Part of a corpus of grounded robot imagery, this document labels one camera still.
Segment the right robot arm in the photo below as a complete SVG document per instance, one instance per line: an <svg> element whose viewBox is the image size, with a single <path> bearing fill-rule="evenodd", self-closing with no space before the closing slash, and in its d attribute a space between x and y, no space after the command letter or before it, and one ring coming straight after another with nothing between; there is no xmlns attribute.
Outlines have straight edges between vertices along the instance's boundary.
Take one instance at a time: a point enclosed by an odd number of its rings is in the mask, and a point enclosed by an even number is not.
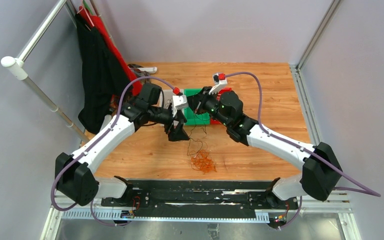
<svg viewBox="0 0 384 240"><path fill-rule="evenodd" d="M325 201L334 190L341 175L335 171L341 166L330 145L299 142L268 128L243 112L243 102L234 91L220 97L204 87L199 93L187 97L189 108L196 114L209 116L226 127L226 133L235 142L265 150L300 169L301 173L276 178L267 188L266 203L274 209L286 200L298 196L310 196Z"/></svg>

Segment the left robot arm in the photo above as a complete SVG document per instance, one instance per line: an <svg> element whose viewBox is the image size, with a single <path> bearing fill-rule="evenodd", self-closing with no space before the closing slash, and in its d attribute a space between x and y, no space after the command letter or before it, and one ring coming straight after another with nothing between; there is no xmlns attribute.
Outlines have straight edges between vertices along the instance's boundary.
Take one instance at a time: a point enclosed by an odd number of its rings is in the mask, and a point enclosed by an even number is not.
<svg viewBox="0 0 384 240"><path fill-rule="evenodd" d="M97 180L94 173L115 147L148 122L162 124L170 142L189 140L183 128L187 120L182 112L188 107L187 96L174 88L172 101L165 108L156 105L161 93L160 86L144 84L140 93L123 103L120 112L87 144L71 154L62 152L56 158L51 190L56 209L63 210L56 204L56 191L71 199L75 206L86 206L96 197L114 198L122 207L132 203L133 193L127 189L125 180L120 177Z"/></svg>

